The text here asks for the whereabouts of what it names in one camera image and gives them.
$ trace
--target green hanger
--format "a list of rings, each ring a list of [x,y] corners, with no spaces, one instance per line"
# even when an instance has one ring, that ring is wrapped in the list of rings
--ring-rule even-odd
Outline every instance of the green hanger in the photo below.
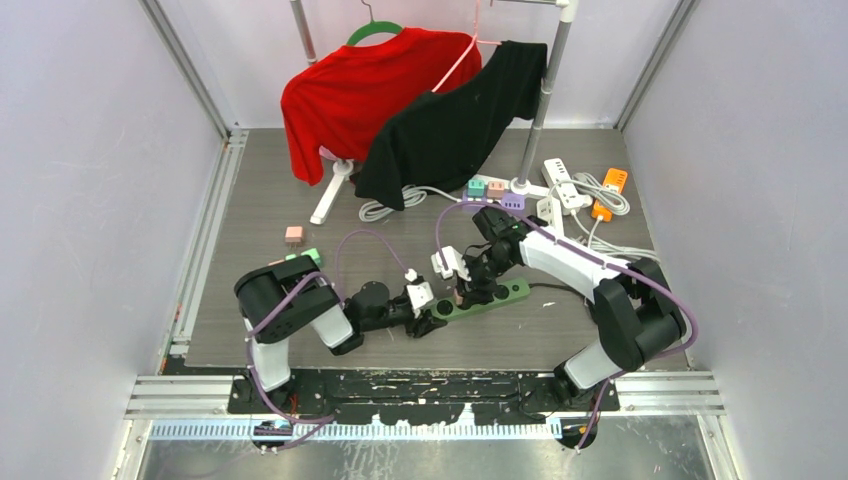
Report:
[[[393,22],[375,22],[374,21],[374,13],[371,11],[371,5],[365,3],[365,0],[359,0],[363,5],[368,7],[368,15],[371,16],[371,22],[367,25],[360,27],[357,31],[353,32],[353,35],[347,39],[348,45],[356,45],[361,42],[366,37],[370,37],[371,35],[377,33],[393,33],[397,35],[403,30],[403,27]]]

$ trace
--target pink hanger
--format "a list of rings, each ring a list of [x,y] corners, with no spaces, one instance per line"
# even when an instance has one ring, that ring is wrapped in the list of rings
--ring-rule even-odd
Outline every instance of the pink hanger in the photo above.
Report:
[[[471,43],[468,44],[468,48],[466,48],[465,51],[462,52],[462,55],[459,56],[459,59],[456,61],[456,63],[454,63],[453,66],[450,68],[450,70],[448,70],[448,73],[446,73],[445,76],[442,77],[442,80],[439,82],[439,84],[436,85],[435,88],[433,88],[434,93],[438,89],[442,88],[442,85],[445,84],[445,82],[451,76],[453,71],[456,70],[456,68],[459,66],[459,64],[462,63],[462,61],[465,59],[465,57],[468,56],[468,52],[470,52],[471,49],[474,48],[475,43],[481,43],[481,44],[485,44],[485,45],[500,45],[501,44],[501,42],[488,42],[488,41],[485,41],[485,40],[478,40],[477,39],[477,24],[478,24],[479,20],[480,20],[480,0],[477,0],[477,5],[476,5],[476,8],[474,10],[474,35],[471,36]]]

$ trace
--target gray tabletop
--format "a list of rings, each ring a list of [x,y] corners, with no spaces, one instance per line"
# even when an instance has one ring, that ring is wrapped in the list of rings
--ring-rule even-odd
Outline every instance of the gray tabletop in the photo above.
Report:
[[[507,130],[481,173],[512,178],[518,171],[527,130]],[[629,170],[621,134],[614,130],[546,130],[537,159],[560,157],[571,173],[589,172],[602,180],[607,169]],[[541,183],[541,161],[531,173]],[[384,220],[363,224],[358,210],[363,200],[353,196],[353,186],[344,185],[321,226],[309,217],[331,175],[330,165],[320,186],[309,187],[291,174],[283,130],[252,130],[227,208],[209,276],[203,292],[197,323],[186,362],[189,365],[241,366],[244,358],[244,325],[233,294],[233,285],[250,270],[267,265],[289,253],[317,248],[324,259],[323,270],[336,282],[335,249],[350,231],[370,228],[383,234],[408,267],[423,274],[439,295],[449,293],[450,284],[437,279],[429,256],[435,252],[434,227],[439,213],[450,205],[431,196],[423,204]],[[604,240],[651,248],[636,183],[630,181],[624,195],[631,203],[627,216],[617,217],[598,228]],[[535,211],[528,202],[527,213]],[[591,219],[584,213],[584,224]],[[305,227],[302,248],[289,249],[284,241],[287,226]],[[567,235],[580,233],[565,220]],[[482,243],[470,216],[460,209],[449,214],[443,226],[443,245],[464,249]],[[340,280],[348,295],[363,283],[385,283],[392,294],[400,293],[404,279],[398,265],[382,243],[368,236],[353,237],[342,251]],[[548,275],[522,267],[504,278],[521,276],[529,281],[555,282]],[[365,344],[341,357],[334,357],[311,328],[297,332],[290,343],[292,367],[337,368],[426,368],[426,369],[540,369],[549,370],[597,338],[583,300],[576,295],[534,288],[526,300],[456,321],[421,339],[408,338],[403,327],[366,334]],[[675,356],[651,362],[652,368],[683,368],[685,359]]]

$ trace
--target green block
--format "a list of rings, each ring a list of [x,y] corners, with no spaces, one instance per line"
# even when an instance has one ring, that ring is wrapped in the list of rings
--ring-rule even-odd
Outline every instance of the green block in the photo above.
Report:
[[[309,250],[301,253],[301,255],[309,255],[310,257],[312,257],[312,261],[315,262],[315,265],[317,265],[318,268],[321,268],[324,263],[321,260],[321,255],[318,255],[318,249],[316,248],[310,248]]]

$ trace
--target clothes hanger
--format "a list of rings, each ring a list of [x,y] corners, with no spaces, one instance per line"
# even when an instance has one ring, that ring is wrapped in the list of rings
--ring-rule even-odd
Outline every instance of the clothes hanger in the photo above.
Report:
[[[474,35],[471,36],[471,43],[468,44],[468,48],[466,48],[465,51],[462,52],[462,55],[459,56],[459,59],[456,61],[456,63],[454,63],[453,66],[450,68],[450,70],[448,70],[448,73],[446,73],[445,76],[442,77],[442,80],[439,81],[439,83],[433,88],[433,90],[432,90],[433,93],[435,93],[437,90],[442,88],[442,85],[444,85],[445,82],[448,80],[448,78],[450,78],[453,71],[456,70],[456,67],[458,67],[459,64],[462,63],[463,60],[465,60],[465,57],[468,56],[468,52],[470,52],[471,49],[474,48],[475,44],[477,44],[477,43],[481,43],[481,44],[484,44],[484,45],[500,45],[501,44],[501,42],[489,42],[489,41],[480,40],[480,39],[477,38],[477,26],[478,26],[479,21],[480,21],[480,0],[477,0],[476,7],[475,7],[475,10],[474,10]]]
[[[353,35],[347,39],[348,45],[356,45],[361,42],[366,37],[370,37],[371,35],[375,35],[377,33],[393,33],[397,35],[403,30],[403,27],[398,25],[397,23],[392,22],[375,22],[374,21],[374,12],[371,10],[371,5],[365,3],[365,0],[359,0],[363,5],[368,7],[368,15],[371,17],[371,22],[365,26],[359,27],[359,29],[353,32]]]

